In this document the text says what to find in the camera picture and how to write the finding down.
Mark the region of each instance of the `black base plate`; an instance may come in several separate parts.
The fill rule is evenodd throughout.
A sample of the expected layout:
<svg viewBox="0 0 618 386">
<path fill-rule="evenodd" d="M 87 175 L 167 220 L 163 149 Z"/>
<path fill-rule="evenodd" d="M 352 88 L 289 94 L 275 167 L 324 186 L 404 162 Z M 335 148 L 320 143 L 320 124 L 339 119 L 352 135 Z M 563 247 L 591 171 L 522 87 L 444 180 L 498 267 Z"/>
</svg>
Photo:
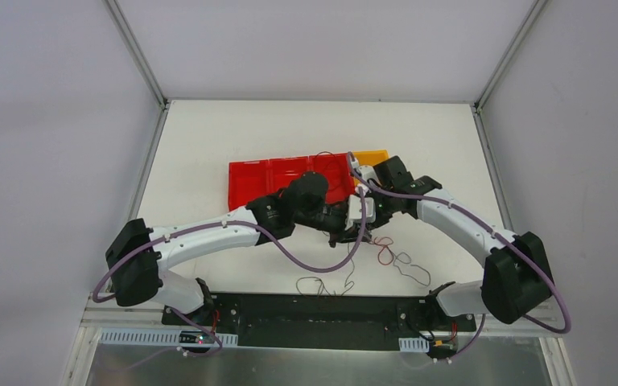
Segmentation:
<svg viewBox="0 0 618 386">
<path fill-rule="evenodd" d="M 475 318 L 466 315 L 424 326 L 420 315 L 429 306 L 420 297 L 212 293 L 212 298 L 220 313 L 216 332 L 238 335 L 238 346 L 397 351 L 399 338 L 418 337 L 411 326 L 451 331 L 456 321 L 458 331 L 476 329 Z M 186 325 L 166 312 L 162 323 Z M 211 315 L 202 324 L 211 326 Z"/>
</svg>

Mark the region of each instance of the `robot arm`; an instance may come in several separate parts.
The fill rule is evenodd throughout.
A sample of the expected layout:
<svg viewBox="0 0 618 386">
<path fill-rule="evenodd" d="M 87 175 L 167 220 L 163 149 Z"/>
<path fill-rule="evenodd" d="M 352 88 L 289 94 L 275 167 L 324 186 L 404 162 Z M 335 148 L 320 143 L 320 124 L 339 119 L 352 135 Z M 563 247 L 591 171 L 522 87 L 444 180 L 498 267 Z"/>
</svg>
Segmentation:
<svg viewBox="0 0 618 386">
<path fill-rule="evenodd" d="M 550 297 L 546 284 L 534 271 L 494 238 L 500 234 L 506 240 L 514 240 L 513 245 L 550 277 L 543 244 L 535 235 L 528 232 L 518 236 L 496 227 L 492 227 L 492 233 L 487 232 L 452 207 L 451 203 L 460 204 L 439 183 L 427 176 L 413 180 L 398 157 L 375 167 L 362 166 L 359 172 L 366 181 L 387 191 L 429 198 L 403 199 L 370 191 L 366 197 L 367 230 L 387 224 L 393 214 L 400 211 L 447 234 L 484 268 L 482 281 L 447 283 L 425 297 L 425 302 L 432 305 L 430 314 L 424 316 L 428 326 L 459 314 L 490 313 L 502 322 L 512 323 Z M 227 248 L 251 247 L 269 241 L 254 228 L 227 225 L 230 221 L 256 224 L 277 239 L 290 236 L 295 224 L 301 224 L 330 232 L 331 246 L 354 241 L 358 233 L 356 219 L 361 217 L 360 200 L 350 196 L 344 202 L 325 204 L 323 200 L 327 191 L 325 178 L 309 172 L 288 188 L 255 199 L 245 207 L 215 219 L 155 229 L 147 228 L 141 219 L 130 221 L 106 253 L 109 268 L 140 245 L 161 238 L 165 242 L 139 253 L 112 275 L 117 304 L 133 306 L 153 300 L 185 314 L 201 308 L 208 301 L 204 282 L 181 277 L 170 268 Z M 194 228 L 201 229 L 185 233 Z"/>
<path fill-rule="evenodd" d="M 519 236 L 489 225 L 430 177 L 413 179 L 399 157 L 375 167 L 358 167 L 356 172 L 362 180 L 381 187 L 373 191 L 379 211 L 375 221 L 378 226 L 386 224 L 396 211 L 407 213 L 445 233 L 484 268 L 481 281 L 451 282 L 431 291 L 426 302 L 435 305 L 435 312 L 427 315 L 428 324 L 435 325 L 439 320 L 460 314 L 491 314 L 510 324 L 551 296 L 537 273 L 497 239 L 500 235 L 504 240 L 512 240 L 512 246 L 553 281 L 543 243 L 533 233 Z M 420 199 L 403 198 L 411 196 Z"/>
</svg>

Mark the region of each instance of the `red plastic bin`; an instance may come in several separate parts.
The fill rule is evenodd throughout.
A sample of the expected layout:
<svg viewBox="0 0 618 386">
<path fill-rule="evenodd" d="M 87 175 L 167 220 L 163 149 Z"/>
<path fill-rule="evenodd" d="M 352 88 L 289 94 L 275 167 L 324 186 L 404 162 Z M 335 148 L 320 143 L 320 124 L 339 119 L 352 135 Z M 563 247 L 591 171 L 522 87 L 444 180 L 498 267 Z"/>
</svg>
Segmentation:
<svg viewBox="0 0 618 386">
<path fill-rule="evenodd" d="M 273 158 L 229 163 L 229 210 L 287 187 L 302 173 L 313 170 L 328 180 L 327 203 L 346 199 L 354 192 L 346 153 L 308 157 Z"/>
</svg>

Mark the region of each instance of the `metal base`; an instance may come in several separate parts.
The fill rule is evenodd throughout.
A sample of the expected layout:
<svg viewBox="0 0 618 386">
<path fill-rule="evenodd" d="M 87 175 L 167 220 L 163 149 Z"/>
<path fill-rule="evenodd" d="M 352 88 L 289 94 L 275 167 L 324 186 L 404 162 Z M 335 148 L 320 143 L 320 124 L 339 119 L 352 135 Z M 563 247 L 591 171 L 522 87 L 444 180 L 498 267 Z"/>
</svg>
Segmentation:
<svg viewBox="0 0 618 386">
<path fill-rule="evenodd" d="M 419 297 L 212 293 L 212 298 L 220 313 L 216 332 L 238 335 L 238 346 L 398 351 L 400 338 L 419 336 L 410 326 L 451 331 L 455 321 L 461 332 L 476 330 L 473 315 L 426 326 L 422 315 L 430 306 Z M 186 325 L 167 312 L 162 323 Z"/>
</svg>

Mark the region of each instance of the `purple cable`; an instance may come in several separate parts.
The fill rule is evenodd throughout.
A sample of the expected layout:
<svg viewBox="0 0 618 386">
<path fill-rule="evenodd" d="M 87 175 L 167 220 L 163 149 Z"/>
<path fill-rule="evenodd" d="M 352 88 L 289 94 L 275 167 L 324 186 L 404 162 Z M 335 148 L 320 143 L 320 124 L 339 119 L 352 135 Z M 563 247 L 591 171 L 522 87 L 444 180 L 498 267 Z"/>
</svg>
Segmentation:
<svg viewBox="0 0 618 386">
<path fill-rule="evenodd" d="M 501 243 L 503 243 L 506 247 L 508 247 L 511 251 L 513 251 L 518 257 L 520 257 L 520 259 L 522 261 L 525 262 L 525 264 L 527 264 L 531 269 L 534 270 L 534 272 L 537 273 L 537 275 L 539 276 L 539 278 L 541 278 L 545 283 L 546 286 L 548 286 L 548 289 L 550 290 L 550 292 L 553 294 L 553 297 L 555 298 L 555 301 L 558 303 L 558 306 L 560 307 L 560 311 L 562 312 L 562 319 L 565 322 L 565 326 L 563 328 L 557 328 L 557 327 L 553 327 L 553 326 L 549 326 L 547 324 L 545 324 L 544 322 L 541 322 L 539 320 L 537 320 L 534 317 L 531 317 L 529 315 L 524 315 L 524 318 L 537 324 L 540 327 L 543 327 L 545 329 L 547 329 L 548 331 L 551 332 L 555 332 L 558 334 L 566 334 L 568 332 L 570 332 L 570 330 L 572 329 L 572 321 L 571 321 L 571 317 L 570 317 L 570 311 L 567 309 L 567 306 L 565 305 L 565 300 L 562 298 L 562 295 L 560 294 L 560 291 L 558 291 L 558 289 L 555 287 L 555 284 L 553 283 L 552 280 L 550 280 L 550 278 L 548 277 L 548 275 L 546 275 L 545 272 L 543 272 L 543 270 L 541 268 L 538 267 L 538 265 L 534 264 L 533 261 L 531 261 L 524 253 L 522 253 L 519 249 L 517 249 L 514 245 L 512 245 L 508 240 L 506 240 L 502 235 L 500 235 L 499 233 L 494 233 L 493 232 L 493 228 L 485 223 L 481 218 L 475 216 L 474 214 L 472 214 L 472 212 L 470 212 L 468 209 L 464 208 L 464 207 L 460 207 L 454 203 L 449 203 L 448 201 L 446 201 L 445 199 L 438 199 L 436 197 L 427 197 L 425 195 L 404 195 L 402 193 L 394 193 L 392 191 L 386 191 L 385 189 L 382 189 L 380 187 L 376 187 L 374 185 L 369 184 L 367 181 L 365 181 L 361 175 L 359 175 L 359 173 L 356 172 L 356 170 L 352 167 L 352 160 L 356 159 L 354 157 L 354 154 L 350 151 L 347 152 L 347 164 L 349 165 L 350 169 L 352 170 L 352 175 L 354 176 L 354 178 L 358 179 L 359 182 L 363 183 L 365 186 L 367 186 L 369 189 L 371 189 L 372 191 L 376 191 L 378 193 L 381 193 L 383 195 L 388 195 L 390 197 L 394 197 L 394 198 L 398 198 L 398 199 L 419 199 L 422 201 L 431 201 L 434 203 L 441 203 L 442 205 L 447 205 L 461 213 L 463 213 L 467 218 L 469 218 L 470 220 L 472 220 L 473 222 L 475 222 L 476 224 L 480 225 L 485 231 L 489 232 L 490 234 L 492 234 L 493 236 L 495 236 Z"/>
</svg>

